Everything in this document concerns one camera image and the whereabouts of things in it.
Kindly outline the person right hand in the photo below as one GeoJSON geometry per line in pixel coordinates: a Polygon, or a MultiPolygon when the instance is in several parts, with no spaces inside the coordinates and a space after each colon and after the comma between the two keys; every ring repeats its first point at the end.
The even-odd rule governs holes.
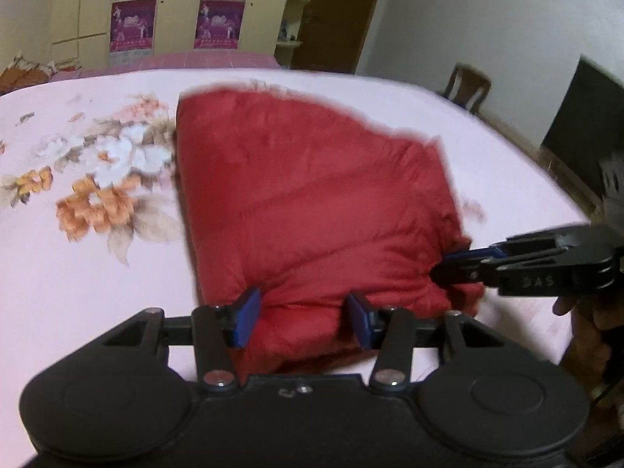
{"type": "Polygon", "coordinates": [[[592,391],[602,383],[611,348],[601,335],[611,328],[623,325],[623,307],[596,307],[589,313],[581,311],[588,300],[560,297],[553,304],[556,316],[570,315],[572,337],[560,366],[570,373],[586,391],[592,391]]]}

